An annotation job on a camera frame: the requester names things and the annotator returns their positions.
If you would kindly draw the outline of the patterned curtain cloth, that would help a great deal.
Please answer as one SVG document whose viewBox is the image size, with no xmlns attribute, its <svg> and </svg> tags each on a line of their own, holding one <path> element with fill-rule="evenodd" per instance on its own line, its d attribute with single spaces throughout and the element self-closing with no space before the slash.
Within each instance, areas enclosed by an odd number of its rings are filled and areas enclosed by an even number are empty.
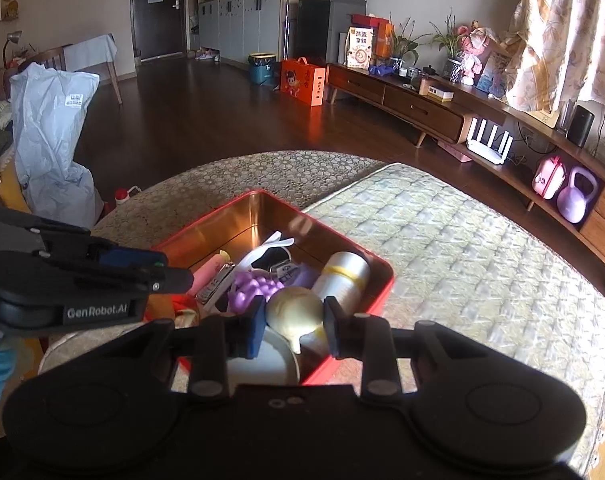
<svg viewBox="0 0 605 480">
<path fill-rule="evenodd" d="M 520 0 L 507 39 L 509 106 L 552 113 L 567 101 L 605 104 L 605 0 Z"/>
</svg>

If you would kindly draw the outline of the black speaker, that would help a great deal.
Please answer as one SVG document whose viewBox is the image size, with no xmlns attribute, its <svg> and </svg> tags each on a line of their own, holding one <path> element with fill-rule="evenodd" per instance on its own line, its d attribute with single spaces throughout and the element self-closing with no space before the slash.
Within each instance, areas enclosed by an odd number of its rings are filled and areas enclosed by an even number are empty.
<svg viewBox="0 0 605 480">
<path fill-rule="evenodd" d="M 567 131 L 567 140 L 578 148 L 584 148 L 594 122 L 594 114 L 587 108 L 577 105 Z"/>
</svg>

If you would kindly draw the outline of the round gold tin lid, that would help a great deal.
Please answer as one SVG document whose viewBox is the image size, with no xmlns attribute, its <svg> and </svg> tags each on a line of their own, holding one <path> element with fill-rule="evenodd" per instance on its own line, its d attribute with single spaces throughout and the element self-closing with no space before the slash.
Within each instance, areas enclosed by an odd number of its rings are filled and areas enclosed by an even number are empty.
<svg viewBox="0 0 605 480">
<path fill-rule="evenodd" d="M 241 385 L 296 386 L 300 372 L 296 354 L 285 338 L 266 328 L 255 359 L 228 361 L 229 392 Z"/>
</svg>

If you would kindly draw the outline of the cream round ball toy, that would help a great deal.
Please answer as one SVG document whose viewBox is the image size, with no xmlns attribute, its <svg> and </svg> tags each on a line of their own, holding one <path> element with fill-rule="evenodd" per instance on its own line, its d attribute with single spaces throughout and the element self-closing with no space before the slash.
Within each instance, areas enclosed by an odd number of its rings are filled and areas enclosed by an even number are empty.
<svg viewBox="0 0 605 480">
<path fill-rule="evenodd" d="M 286 287 L 267 302 L 268 325 L 280 334 L 295 354 L 301 353 L 300 339 L 323 323 L 323 302 L 311 289 Z"/>
</svg>

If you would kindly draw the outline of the quilted cream mat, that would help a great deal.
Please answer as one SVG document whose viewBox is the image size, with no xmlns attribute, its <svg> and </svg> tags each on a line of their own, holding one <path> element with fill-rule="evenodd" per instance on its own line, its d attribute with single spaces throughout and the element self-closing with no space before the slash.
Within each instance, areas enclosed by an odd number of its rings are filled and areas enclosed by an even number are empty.
<svg viewBox="0 0 605 480">
<path fill-rule="evenodd" d="M 587 409 L 572 467 L 605 479 L 605 297 L 582 274 L 502 214 L 401 164 L 308 211 L 391 264 L 391 325 L 436 321 L 572 386 Z"/>
</svg>

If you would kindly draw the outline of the red metal box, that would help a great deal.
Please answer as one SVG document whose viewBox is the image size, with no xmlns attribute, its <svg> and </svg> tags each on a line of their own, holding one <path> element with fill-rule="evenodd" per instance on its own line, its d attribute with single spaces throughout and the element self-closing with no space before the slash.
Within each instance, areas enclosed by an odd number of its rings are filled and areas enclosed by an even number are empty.
<svg viewBox="0 0 605 480">
<path fill-rule="evenodd" d="M 345 314 L 380 314 L 391 286 L 389 263 L 264 191 L 248 192 L 212 211 L 158 247 L 194 284 L 173 298 L 176 311 L 241 315 L 267 303 L 267 349 L 257 361 L 232 359 L 229 378 L 259 376 L 290 382 L 293 363 L 302 385 L 329 381 L 338 361 L 329 351 L 321 302 L 334 297 Z"/>
</svg>

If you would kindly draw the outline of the small metal clip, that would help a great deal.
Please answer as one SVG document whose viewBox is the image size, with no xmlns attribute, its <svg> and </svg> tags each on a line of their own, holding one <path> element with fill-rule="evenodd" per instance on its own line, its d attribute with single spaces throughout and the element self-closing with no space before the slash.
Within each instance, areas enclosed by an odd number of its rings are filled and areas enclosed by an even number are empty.
<svg viewBox="0 0 605 480">
<path fill-rule="evenodd" d="M 226 277 L 235 269 L 234 263 L 225 263 L 217 270 L 216 274 L 196 294 L 199 304 L 206 304 L 212 296 L 221 288 Z"/>
</svg>

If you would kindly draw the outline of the small purple block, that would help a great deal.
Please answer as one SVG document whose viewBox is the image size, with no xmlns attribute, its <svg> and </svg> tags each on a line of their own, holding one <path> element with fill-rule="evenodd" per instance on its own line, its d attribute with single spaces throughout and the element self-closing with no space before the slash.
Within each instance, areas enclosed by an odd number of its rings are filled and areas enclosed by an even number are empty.
<svg viewBox="0 0 605 480">
<path fill-rule="evenodd" d="M 312 289 L 313 285 L 319 278 L 319 270 L 308 266 L 308 264 L 300 263 L 297 270 L 294 272 L 293 277 L 289 280 L 289 286 L 303 287 L 306 289 Z"/>
</svg>

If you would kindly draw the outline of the wooden tv cabinet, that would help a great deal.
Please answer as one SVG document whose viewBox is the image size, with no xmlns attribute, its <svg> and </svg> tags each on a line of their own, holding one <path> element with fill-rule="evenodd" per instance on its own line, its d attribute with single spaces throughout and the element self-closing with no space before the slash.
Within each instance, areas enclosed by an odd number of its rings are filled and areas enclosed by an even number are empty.
<svg viewBox="0 0 605 480">
<path fill-rule="evenodd" d="M 490 204 L 505 206 L 591 278 L 605 272 L 605 166 L 560 132 L 485 94 L 439 77 L 417 89 L 338 64 L 331 96 L 352 96 L 413 127 L 489 176 Z"/>
</svg>

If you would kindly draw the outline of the white yellow cylinder bottle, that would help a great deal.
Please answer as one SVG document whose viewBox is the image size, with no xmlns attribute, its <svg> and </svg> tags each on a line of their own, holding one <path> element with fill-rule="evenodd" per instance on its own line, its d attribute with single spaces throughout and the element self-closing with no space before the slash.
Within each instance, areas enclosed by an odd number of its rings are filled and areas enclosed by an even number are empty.
<svg viewBox="0 0 605 480">
<path fill-rule="evenodd" d="M 324 300 L 334 297 L 345 314 L 359 307 L 371 270 L 367 261 L 354 252 L 336 252 L 327 260 L 311 290 Z"/>
</svg>

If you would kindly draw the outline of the purple spiky toy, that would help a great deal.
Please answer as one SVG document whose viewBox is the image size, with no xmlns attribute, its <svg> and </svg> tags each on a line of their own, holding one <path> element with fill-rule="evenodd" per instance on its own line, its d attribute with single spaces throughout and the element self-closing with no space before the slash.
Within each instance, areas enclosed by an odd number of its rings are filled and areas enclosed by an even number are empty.
<svg viewBox="0 0 605 480">
<path fill-rule="evenodd" d="M 272 273 L 263 270 L 238 271 L 228 292 L 228 311 L 244 313 L 257 297 L 270 298 L 284 289 L 283 283 Z"/>
</svg>

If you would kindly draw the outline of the purple kettlebell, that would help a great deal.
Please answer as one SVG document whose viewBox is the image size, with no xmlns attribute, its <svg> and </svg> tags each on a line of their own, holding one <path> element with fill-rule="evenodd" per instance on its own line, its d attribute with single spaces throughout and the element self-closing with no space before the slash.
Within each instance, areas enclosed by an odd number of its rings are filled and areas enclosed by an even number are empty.
<svg viewBox="0 0 605 480">
<path fill-rule="evenodd" d="M 591 192 L 584 194 L 575 184 L 577 177 L 581 176 L 591 185 Z M 587 213 L 587 205 L 597 194 L 597 180 L 583 167 L 572 168 L 569 174 L 568 185 L 563 188 L 557 197 L 557 208 L 560 215 L 571 224 L 581 222 Z"/>
</svg>

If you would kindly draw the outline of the orange gift bag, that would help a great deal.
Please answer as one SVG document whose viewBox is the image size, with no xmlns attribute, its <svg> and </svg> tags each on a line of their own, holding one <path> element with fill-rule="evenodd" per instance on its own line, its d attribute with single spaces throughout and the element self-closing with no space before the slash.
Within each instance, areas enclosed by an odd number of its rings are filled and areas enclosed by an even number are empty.
<svg viewBox="0 0 605 480">
<path fill-rule="evenodd" d="M 310 107 L 324 100 L 326 68 L 310 64 L 306 58 L 285 58 L 281 66 L 280 90 Z"/>
</svg>

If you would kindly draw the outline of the pink tube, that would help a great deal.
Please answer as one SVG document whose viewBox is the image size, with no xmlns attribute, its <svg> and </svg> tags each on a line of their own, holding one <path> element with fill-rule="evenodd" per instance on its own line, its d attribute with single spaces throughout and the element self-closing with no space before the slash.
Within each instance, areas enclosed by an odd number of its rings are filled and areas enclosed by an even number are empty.
<svg viewBox="0 0 605 480">
<path fill-rule="evenodd" d="M 216 277 L 223 266 L 230 262 L 231 257 L 227 252 L 224 250 L 221 250 L 221 252 L 216 252 L 193 272 L 193 283 L 191 288 L 188 289 L 188 295 L 196 296 Z"/>
</svg>

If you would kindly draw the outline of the pink toy case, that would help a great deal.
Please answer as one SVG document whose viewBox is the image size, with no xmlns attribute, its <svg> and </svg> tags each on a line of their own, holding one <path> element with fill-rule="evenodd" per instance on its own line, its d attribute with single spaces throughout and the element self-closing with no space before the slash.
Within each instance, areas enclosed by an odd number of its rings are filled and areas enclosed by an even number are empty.
<svg viewBox="0 0 605 480">
<path fill-rule="evenodd" d="M 543 158 L 534 174 L 532 188 L 537 195 L 551 200 L 563 185 L 566 176 L 565 164 L 559 156 Z"/>
</svg>

